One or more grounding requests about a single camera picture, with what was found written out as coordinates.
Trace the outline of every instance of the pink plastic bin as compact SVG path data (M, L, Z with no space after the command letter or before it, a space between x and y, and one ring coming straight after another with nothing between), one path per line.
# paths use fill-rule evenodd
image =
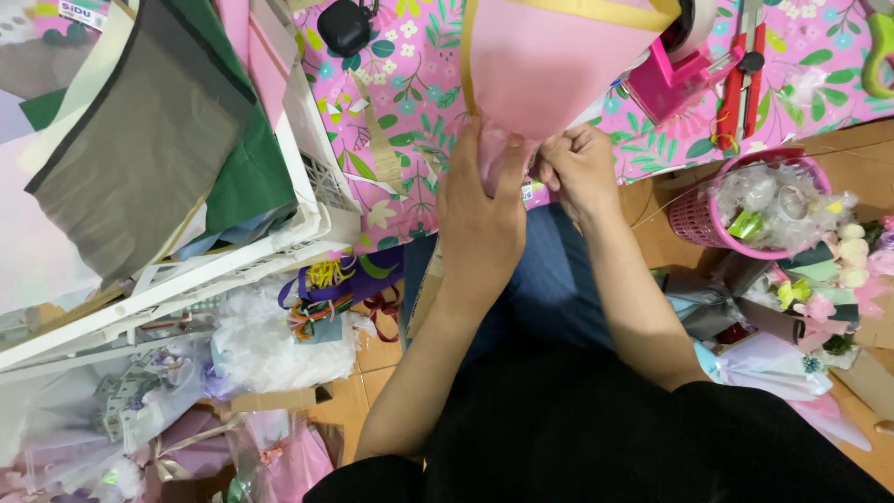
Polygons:
M727 161L721 169L712 175L713 187L720 187L721 177L730 170L739 169L754 162L769 163L767 166L778 168L782 165L797 164L809 171L814 178L814 186L821 193L831 193L829 179L823 170L811 158L805 158L803 149L773 149L748 154L741 158ZM723 228L717 201L707 195L706 191L687 188L689 192L670 205L668 220L670 228L684 241L712 248L730 248L748 257L762 260L780 260L788 257L784 250L752 250L732 237Z

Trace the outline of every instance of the floral wrapping paper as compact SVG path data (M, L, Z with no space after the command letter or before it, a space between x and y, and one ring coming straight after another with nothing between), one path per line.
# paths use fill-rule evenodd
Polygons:
M708 40L713 54L726 52L738 31L738 1L718 0ZM339 167L364 210L354 252L374 252L437 229L437 177L421 152L449 167L468 117L460 85L464 2L381 0L372 41L349 59L329 52L316 31L316 20L330 3L294 13L297 40ZM755 134L740 146L743 153L894 113L894 99L871 98L860 84L872 39L857 0L764 0L763 16L766 65ZM366 84L375 117L401 160L406 198L377 181L366 119L362 111L349 110L359 98L349 70ZM880 78L891 84L894 72L886 66ZM617 87L606 96L602 117L591 124L611 135L618 183L633 183L735 156L733 149L719 151L711 143L718 107L718 95L708 93L697 107L655 127ZM548 201L537 182L523 187L522 197L529 208Z

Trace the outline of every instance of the blue jeans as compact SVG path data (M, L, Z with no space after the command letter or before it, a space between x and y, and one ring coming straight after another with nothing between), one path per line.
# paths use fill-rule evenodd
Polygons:
M407 326L436 240L436 235L430 235L404 245L402 327ZM614 351L584 238L559 203L528 211L525 252L506 289L478 327L463 364L518 331ZM409 343L406 337L402 340Z

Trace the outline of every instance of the white tissue paper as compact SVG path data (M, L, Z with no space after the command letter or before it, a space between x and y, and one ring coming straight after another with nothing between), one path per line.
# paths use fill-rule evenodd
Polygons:
M277 296L293 278L265 277L231 290L221 302L212 343L215 373L226 379L227 388L244 393L309 388L353 372L358 337L344 319L348 313L336 317L342 317L342 337L330 342L302 344L286 325L289 312Z

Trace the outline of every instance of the tape roll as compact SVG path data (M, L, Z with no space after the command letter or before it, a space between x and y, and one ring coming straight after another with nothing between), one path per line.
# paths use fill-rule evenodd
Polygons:
M717 18L717 0L680 0L679 6L680 17L662 34L671 63L704 46Z

